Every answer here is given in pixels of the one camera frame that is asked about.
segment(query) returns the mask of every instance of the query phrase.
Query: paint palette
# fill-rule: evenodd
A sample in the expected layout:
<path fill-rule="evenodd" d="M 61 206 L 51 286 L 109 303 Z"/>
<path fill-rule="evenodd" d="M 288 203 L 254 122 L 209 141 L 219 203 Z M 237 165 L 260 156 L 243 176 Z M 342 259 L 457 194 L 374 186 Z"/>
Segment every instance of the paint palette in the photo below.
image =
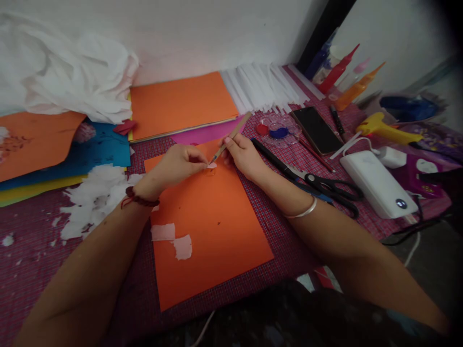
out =
<path fill-rule="evenodd" d="M 256 127 L 263 143 L 278 148 L 287 148 L 299 141 L 302 129 L 289 115 L 272 113 L 262 117 Z"/>

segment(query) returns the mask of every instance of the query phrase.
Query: hand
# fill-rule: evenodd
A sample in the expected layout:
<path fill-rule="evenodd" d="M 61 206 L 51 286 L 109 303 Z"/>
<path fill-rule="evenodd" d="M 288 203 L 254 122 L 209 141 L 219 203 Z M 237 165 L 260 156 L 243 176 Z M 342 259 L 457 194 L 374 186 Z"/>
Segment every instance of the hand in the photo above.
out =
<path fill-rule="evenodd" d="M 157 199 L 161 192 L 207 168 L 209 162 L 194 146 L 173 145 L 163 158 L 135 187 L 136 194 Z"/>
<path fill-rule="evenodd" d="M 223 143 L 227 147 L 222 152 L 222 157 L 225 159 L 224 163 L 232 165 L 235 162 L 236 167 L 248 180 L 257 183 L 260 178 L 271 171 L 247 137 L 238 133 L 233 140 L 229 137 L 223 138 L 219 146 Z"/>

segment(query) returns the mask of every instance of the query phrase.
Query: white charger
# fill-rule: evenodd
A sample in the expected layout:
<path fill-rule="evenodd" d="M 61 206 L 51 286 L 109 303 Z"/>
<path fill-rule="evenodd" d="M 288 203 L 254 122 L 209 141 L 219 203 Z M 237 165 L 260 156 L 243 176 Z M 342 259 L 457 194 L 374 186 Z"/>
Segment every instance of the white charger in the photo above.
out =
<path fill-rule="evenodd" d="M 407 164 L 407 155 L 392 147 L 384 146 L 378 149 L 378 159 L 389 169 L 397 169 Z"/>
<path fill-rule="evenodd" d="M 410 195 L 372 152 L 346 155 L 340 163 L 379 217 L 399 218 L 418 210 Z"/>

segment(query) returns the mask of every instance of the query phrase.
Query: white power bank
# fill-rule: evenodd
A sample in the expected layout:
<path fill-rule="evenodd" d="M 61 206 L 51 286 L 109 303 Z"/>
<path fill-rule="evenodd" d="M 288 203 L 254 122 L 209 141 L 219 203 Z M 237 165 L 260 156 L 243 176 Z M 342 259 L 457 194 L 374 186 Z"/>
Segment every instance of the white power bank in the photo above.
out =
<path fill-rule="evenodd" d="M 372 152 L 349 154 L 340 163 L 379 217 L 399 218 L 418 210 L 410 195 Z"/>

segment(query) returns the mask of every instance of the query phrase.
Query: bracelet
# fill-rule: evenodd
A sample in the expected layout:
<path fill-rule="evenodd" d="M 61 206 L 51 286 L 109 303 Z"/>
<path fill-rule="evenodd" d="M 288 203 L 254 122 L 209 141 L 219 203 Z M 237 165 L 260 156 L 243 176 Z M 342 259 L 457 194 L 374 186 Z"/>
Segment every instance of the bracelet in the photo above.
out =
<path fill-rule="evenodd" d="M 133 186 L 127 187 L 127 189 L 125 190 L 125 193 L 127 195 L 127 198 L 122 200 L 121 210 L 122 208 L 124 208 L 124 206 L 130 204 L 133 201 L 135 201 L 137 204 L 142 205 L 142 206 L 156 207 L 159 205 L 159 199 L 157 199 L 156 201 L 148 201 L 138 195 L 135 195 Z"/>
<path fill-rule="evenodd" d="M 313 203 L 309 207 L 309 209 L 305 212 L 302 212 L 301 214 L 298 214 L 297 216 L 285 216 L 286 218 L 293 219 L 293 218 L 299 218 L 299 217 L 304 217 L 305 215 L 308 215 L 310 212 L 315 210 L 315 206 L 317 205 L 317 198 L 313 197 Z"/>

